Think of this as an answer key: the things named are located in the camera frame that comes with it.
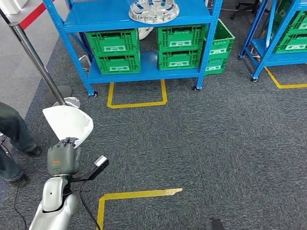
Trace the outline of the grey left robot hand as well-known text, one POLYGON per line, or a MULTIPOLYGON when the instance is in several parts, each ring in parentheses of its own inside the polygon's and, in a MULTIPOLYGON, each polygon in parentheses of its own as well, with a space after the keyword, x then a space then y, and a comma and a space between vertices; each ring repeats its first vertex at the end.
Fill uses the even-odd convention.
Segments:
POLYGON ((76 138, 67 137, 48 149, 47 168, 50 175, 74 175, 79 172, 81 148, 76 146, 76 138))

